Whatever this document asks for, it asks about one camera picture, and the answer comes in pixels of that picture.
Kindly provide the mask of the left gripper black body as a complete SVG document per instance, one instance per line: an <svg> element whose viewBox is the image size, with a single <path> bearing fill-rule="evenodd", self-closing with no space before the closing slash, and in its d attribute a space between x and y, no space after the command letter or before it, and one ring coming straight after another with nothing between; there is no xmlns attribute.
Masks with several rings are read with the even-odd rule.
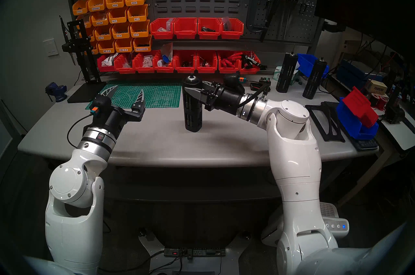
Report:
<svg viewBox="0 0 415 275"><path fill-rule="evenodd" d="M117 140L125 124L131 120L131 111L112 106L106 112L100 112L99 109L93 112L93 108L93 106L88 107L90 113L93 115L93 121L91 124L85 126L85 132L87 129L95 127L106 130L114 140Z"/></svg>

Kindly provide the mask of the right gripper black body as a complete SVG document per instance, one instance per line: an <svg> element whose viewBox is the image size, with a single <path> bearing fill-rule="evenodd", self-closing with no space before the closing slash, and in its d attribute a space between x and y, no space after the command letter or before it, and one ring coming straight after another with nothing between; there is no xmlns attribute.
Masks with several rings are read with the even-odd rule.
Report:
<svg viewBox="0 0 415 275"><path fill-rule="evenodd" d="M237 106L244 95L245 88L243 85L236 85L235 87L221 85L218 91L214 92L214 110L221 110L236 115Z"/></svg>

